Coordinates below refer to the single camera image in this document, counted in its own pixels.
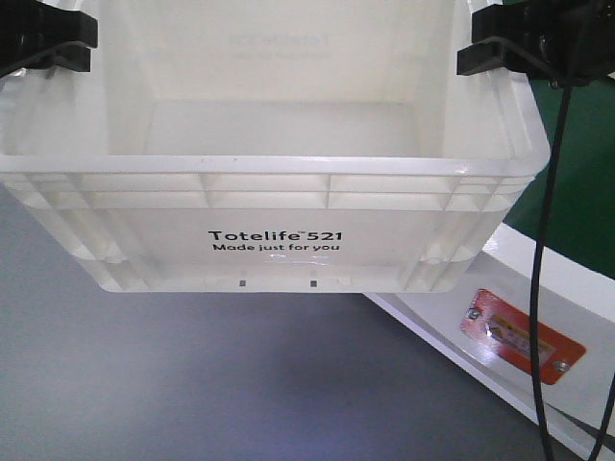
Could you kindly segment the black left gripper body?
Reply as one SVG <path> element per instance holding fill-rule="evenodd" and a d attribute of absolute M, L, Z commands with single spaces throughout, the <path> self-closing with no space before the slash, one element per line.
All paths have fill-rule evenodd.
<path fill-rule="evenodd" d="M 53 7 L 41 1 L 1 2 L 1 66 L 52 67 L 50 56 L 39 56 Z"/>

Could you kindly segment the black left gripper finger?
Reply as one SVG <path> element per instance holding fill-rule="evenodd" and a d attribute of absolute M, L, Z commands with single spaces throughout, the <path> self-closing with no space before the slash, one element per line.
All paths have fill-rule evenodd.
<path fill-rule="evenodd" d="M 28 19 L 28 44 L 36 52 L 69 45 L 98 47 L 98 22 L 84 12 L 63 10 L 40 1 L 31 1 Z"/>
<path fill-rule="evenodd" d="M 90 71 L 91 50 L 79 45 L 67 45 L 43 51 L 1 50 L 1 76 L 25 69 L 45 70 L 54 66 L 75 72 Z"/>

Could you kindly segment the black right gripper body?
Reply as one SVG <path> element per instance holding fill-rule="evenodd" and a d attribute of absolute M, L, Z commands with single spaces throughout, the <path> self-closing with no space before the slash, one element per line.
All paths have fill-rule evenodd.
<path fill-rule="evenodd" d="M 510 40 L 544 63 L 537 67 L 507 51 L 506 67 L 535 80 L 560 83 L 572 58 L 576 84 L 589 85 L 614 73 L 614 3 L 600 1 L 585 35 L 589 1 L 505 1 L 504 30 Z"/>

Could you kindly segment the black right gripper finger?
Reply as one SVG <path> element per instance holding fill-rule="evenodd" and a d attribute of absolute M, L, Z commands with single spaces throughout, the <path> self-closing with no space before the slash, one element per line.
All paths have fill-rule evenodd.
<path fill-rule="evenodd" d="M 532 39 L 531 2 L 494 4 L 472 13 L 471 42 L 502 38 L 516 44 L 528 44 Z"/>
<path fill-rule="evenodd" d="M 528 53 L 506 40 L 472 44 L 456 55 L 456 74 L 472 76 L 498 68 L 524 72 Z"/>

